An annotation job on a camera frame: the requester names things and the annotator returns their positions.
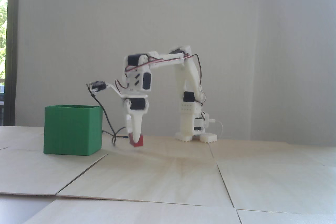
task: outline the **wooden board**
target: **wooden board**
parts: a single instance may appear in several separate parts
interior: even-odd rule
[[[241,224],[336,224],[335,214],[299,214],[237,210]]]
[[[0,194],[0,223],[22,224],[55,199],[56,196]]]
[[[305,153],[323,165],[336,166],[336,147],[294,144],[291,145],[291,147]]]
[[[92,164],[104,157],[47,155],[40,151],[0,151],[0,193],[55,195]]]
[[[217,160],[245,161],[258,164],[314,164],[322,165],[285,142],[218,140],[210,143]]]
[[[232,206],[213,160],[109,154],[59,196]]]
[[[204,158],[212,159],[211,150],[207,143],[199,140],[183,142],[174,137],[144,136],[144,146],[133,147],[126,138],[118,138],[115,147],[112,146],[110,135],[103,133],[102,149],[122,154],[157,154],[174,158]]]
[[[288,213],[336,213],[336,168],[217,162],[234,207]]]
[[[43,150],[43,127],[0,126],[0,149]]]
[[[114,200],[55,200],[25,224],[240,224],[234,208]]]

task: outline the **robotic arm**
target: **robotic arm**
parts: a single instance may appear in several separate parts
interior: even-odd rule
[[[174,65],[180,104],[180,132],[175,137],[181,141],[190,141],[193,137],[203,142],[217,141],[217,135],[205,133],[209,126],[209,114],[202,110],[206,96],[202,91],[201,77],[192,57],[190,46],[178,48],[169,54],[159,55],[156,51],[146,54],[129,55],[124,58],[124,75],[122,85],[115,80],[115,86],[88,85],[91,92],[95,93],[105,88],[112,88],[123,101],[123,111],[127,133],[130,143],[138,143],[141,137],[142,116],[148,111],[147,92],[151,91],[151,69],[161,66]]]

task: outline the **green box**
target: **green box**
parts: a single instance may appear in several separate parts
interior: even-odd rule
[[[101,148],[100,106],[45,107],[44,154],[89,156]]]

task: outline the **red block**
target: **red block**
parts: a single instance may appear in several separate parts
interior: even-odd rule
[[[144,145],[144,136],[140,135],[139,141],[137,143],[135,143],[133,141],[133,133],[129,133],[128,134],[128,138],[129,138],[129,143],[131,145],[133,145],[134,147],[139,147],[139,146],[143,146]]]

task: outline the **wall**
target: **wall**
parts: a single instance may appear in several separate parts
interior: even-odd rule
[[[249,139],[257,12],[258,0],[20,0],[17,125],[43,126],[45,106],[95,104],[85,83],[120,78],[125,55],[189,44],[202,64],[205,111],[223,122],[223,138]],[[122,127],[119,98],[97,98]],[[153,71],[149,102],[143,133],[174,135],[172,68]]]
[[[259,0],[251,139],[336,141],[336,0]]]

